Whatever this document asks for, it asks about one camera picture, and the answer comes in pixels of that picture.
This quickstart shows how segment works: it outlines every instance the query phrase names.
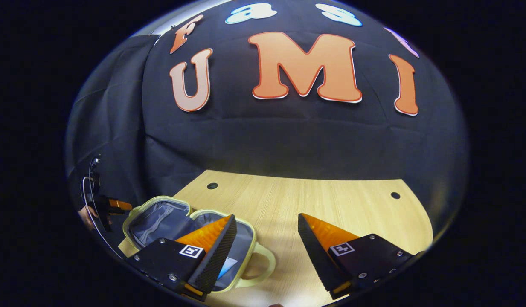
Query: black textured finger pad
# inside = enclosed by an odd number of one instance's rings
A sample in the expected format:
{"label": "black textured finger pad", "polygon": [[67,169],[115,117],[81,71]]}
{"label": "black textured finger pad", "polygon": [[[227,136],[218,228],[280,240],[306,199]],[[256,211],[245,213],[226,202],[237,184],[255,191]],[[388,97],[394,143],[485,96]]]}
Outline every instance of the black textured finger pad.
{"label": "black textured finger pad", "polygon": [[214,246],[195,270],[188,283],[204,293],[210,293],[218,279],[219,272],[227,259],[236,237],[236,219],[230,217]]}
{"label": "black textured finger pad", "polygon": [[310,261],[327,291],[332,291],[349,279],[346,274],[339,270],[327,251],[320,245],[302,214],[299,214],[298,232]]}

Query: black fabric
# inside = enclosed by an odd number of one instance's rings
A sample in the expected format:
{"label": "black fabric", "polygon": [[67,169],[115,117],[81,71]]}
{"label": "black fabric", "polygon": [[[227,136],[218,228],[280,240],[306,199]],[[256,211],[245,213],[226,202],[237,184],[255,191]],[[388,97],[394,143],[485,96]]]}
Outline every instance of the black fabric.
{"label": "black fabric", "polygon": [[[418,196],[438,235],[460,205],[468,164],[465,124],[438,68],[415,44],[409,42],[420,58],[383,29],[385,25],[349,6],[313,0],[267,2],[276,15],[236,25],[224,20],[252,2],[227,2],[203,12],[187,42],[172,55],[175,31],[166,32],[155,46],[155,37],[132,37],[112,53],[72,110],[66,152],[73,192],[88,159],[99,151],[105,155],[103,167],[109,168],[102,170],[103,192],[134,205],[152,196],[174,195],[205,169],[312,179],[401,178]],[[316,3],[344,8],[363,26],[330,20]],[[268,31],[286,33],[304,51],[323,33],[352,39],[362,101],[320,98],[316,88],[323,73],[309,95],[301,97],[283,71],[281,81],[289,94],[255,99],[251,91],[259,83],[259,58],[247,39]],[[175,104],[169,71],[186,62],[186,92],[194,95],[197,84],[190,61],[206,48],[213,49],[210,98],[201,110],[186,113]],[[389,54],[415,68],[415,117],[394,108],[399,81]],[[131,62],[122,61],[119,67],[118,60],[126,55]],[[121,85],[109,87],[115,78]],[[117,104],[124,106],[121,112],[110,112]],[[91,125],[80,119],[90,119]]]}

